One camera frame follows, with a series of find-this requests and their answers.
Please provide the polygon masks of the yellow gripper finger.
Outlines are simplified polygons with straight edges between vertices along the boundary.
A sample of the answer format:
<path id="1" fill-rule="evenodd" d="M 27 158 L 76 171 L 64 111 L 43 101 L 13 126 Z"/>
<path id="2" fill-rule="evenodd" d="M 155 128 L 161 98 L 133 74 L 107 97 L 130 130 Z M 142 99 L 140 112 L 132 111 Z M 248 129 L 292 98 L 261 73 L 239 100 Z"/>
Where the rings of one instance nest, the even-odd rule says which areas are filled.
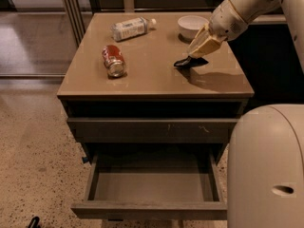
<path id="1" fill-rule="evenodd" d="M 200 51 L 201 47 L 208 39 L 208 37 L 209 37 L 209 26 L 207 24 L 204 24 L 196 34 L 195 38 L 190 43 L 187 52 L 197 53 L 198 51 Z"/>
<path id="2" fill-rule="evenodd" d="M 203 44 L 203 46 L 201 47 L 200 51 L 198 51 L 197 53 L 189 53 L 189 56 L 192 58 L 200 58 L 218 50 L 220 46 L 221 46 L 221 41 L 217 40 L 213 36 L 209 36 L 208 39 Z"/>

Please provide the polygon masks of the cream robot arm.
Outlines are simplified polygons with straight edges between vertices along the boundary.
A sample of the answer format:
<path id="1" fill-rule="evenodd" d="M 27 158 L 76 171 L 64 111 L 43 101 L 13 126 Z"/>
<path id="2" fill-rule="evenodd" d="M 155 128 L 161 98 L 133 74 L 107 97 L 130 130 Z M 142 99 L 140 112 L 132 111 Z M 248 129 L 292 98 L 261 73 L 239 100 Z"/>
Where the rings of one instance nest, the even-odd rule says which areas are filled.
<path id="1" fill-rule="evenodd" d="M 304 70 L 304 0 L 225 0 L 199 30 L 188 55 L 218 50 L 278 7 Z M 227 228 L 304 228 L 303 104 L 270 104 L 243 115 L 227 163 Z"/>

